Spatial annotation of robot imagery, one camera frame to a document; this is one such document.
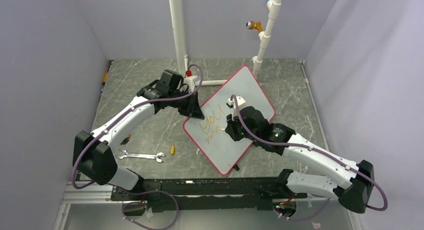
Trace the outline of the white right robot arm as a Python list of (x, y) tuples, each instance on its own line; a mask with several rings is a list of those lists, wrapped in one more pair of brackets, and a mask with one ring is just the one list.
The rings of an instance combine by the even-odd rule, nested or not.
[(240, 116), (226, 116), (227, 133), (233, 141), (249, 139), (253, 145), (267, 152), (295, 158), (321, 175), (308, 175), (284, 169), (275, 182), (281, 197), (294, 193), (309, 193), (336, 199), (346, 209), (365, 213), (374, 188), (374, 166), (362, 160), (357, 163), (339, 157), (311, 143), (293, 129), (270, 123), (252, 106), (240, 110)]

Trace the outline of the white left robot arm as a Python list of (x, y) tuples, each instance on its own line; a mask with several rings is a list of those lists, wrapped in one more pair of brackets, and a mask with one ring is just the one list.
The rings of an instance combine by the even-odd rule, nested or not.
[(80, 131), (75, 137), (73, 147), (73, 187), (85, 187), (78, 186), (75, 182), (76, 173), (80, 172), (91, 179), (92, 183), (120, 187), (130, 199), (139, 199), (145, 190), (144, 178), (119, 166), (114, 151), (132, 131), (166, 107), (177, 109), (182, 116), (203, 120), (205, 116), (198, 99), (202, 82), (203, 74), (200, 74), (193, 89), (183, 90), (186, 85), (183, 76), (165, 70), (160, 79), (142, 87), (132, 101), (107, 123), (91, 132)]

